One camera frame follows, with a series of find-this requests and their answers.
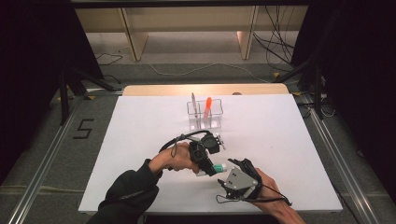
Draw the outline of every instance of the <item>tripod leg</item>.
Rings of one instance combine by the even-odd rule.
[[[117,88],[117,87],[110,86],[107,83],[105,83],[105,82],[103,82],[103,81],[101,81],[101,80],[99,80],[99,79],[97,79],[95,77],[92,77],[91,75],[87,74],[86,72],[84,72],[84,71],[82,71],[82,70],[80,70],[78,68],[72,67],[72,68],[70,68],[70,70],[73,73],[75,73],[76,75],[79,75],[80,77],[88,79],[93,84],[96,84],[96,85],[104,88],[107,91],[122,91],[121,87]]]
[[[61,94],[61,105],[62,105],[61,125],[63,125],[64,122],[69,117],[69,102],[67,99],[67,87],[64,77],[64,71],[62,71],[62,73],[59,75],[59,92]]]
[[[288,80],[291,77],[294,77],[300,73],[302,73],[305,69],[307,69],[309,65],[309,60],[305,61],[304,63],[295,67],[292,71],[288,72],[286,75],[282,76],[281,78],[274,81],[274,83],[282,83]]]
[[[319,65],[317,65],[317,71],[316,71],[316,78],[315,78],[315,102],[314,102],[314,107],[315,107],[315,112],[317,112],[317,115],[319,116],[320,119],[323,119],[323,115],[321,113],[321,68]]]

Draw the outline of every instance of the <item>black camera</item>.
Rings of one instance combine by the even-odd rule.
[[[194,137],[193,135],[196,135],[198,133],[205,133],[205,136],[201,139]],[[188,134],[182,134],[181,136],[172,139],[168,143],[166,143],[160,150],[160,152],[166,148],[169,148],[173,144],[175,144],[175,149],[176,149],[176,143],[178,141],[182,140],[191,140],[190,145],[189,145],[189,151],[190,151],[190,159],[198,165],[198,167],[204,171],[207,175],[215,175],[217,172],[213,168],[213,163],[207,156],[206,150],[209,152],[209,154],[214,154],[220,152],[220,146],[222,146],[225,149],[224,143],[221,140],[221,137],[219,134],[216,134],[216,136],[213,135],[210,131],[207,130],[201,130],[197,131],[194,133],[188,133]]]
[[[228,159],[235,165],[240,167],[240,170],[233,167],[226,181],[218,179],[218,182],[226,191],[227,199],[255,200],[262,189],[262,178],[257,173],[250,160],[244,159],[242,161]]]

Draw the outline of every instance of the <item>human hand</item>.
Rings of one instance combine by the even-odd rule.
[[[262,187],[258,199],[279,198],[279,188],[273,178],[266,175],[262,170],[256,168],[257,173],[262,177],[262,183],[267,187]],[[284,201],[275,201],[271,203],[253,203],[263,212],[275,217],[280,223],[305,223],[294,209],[289,207]]]
[[[198,165],[190,159],[189,144],[186,142],[178,143],[177,150],[169,147],[161,151],[151,160],[148,167],[154,174],[158,174],[161,170],[169,167],[172,167],[175,171],[187,168],[196,174],[199,172]]]

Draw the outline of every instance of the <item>orange object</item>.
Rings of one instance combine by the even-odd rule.
[[[212,98],[207,97],[206,99],[206,107],[205,107],[205,113],[204,113],[204,119],[207,119],[207,117],[209,116],[209,111],[210,111],[210,107],[212,106]]]

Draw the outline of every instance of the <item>white tabletop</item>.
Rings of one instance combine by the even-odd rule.
[[[207,96],[196,95],[197,100]],[[289,94],[211,95],[220,99],[224,114],[221,133],[227,147],[209,155],[213,163],[247,158],[276,180],[297,211],[341,211],[304,121]],[[153,158],[169,140],[189,133],[187,102],[190,96],[122,96],[117,101],[102,148],[93,168],[79,212],[93,214],[114,180],[126,170],[136,170]],[[222,203],[225,195],[218,178],[195,176],[192,171],[164,171],[160,192],[148,214],[199,215],[258,214],[249,203]]]

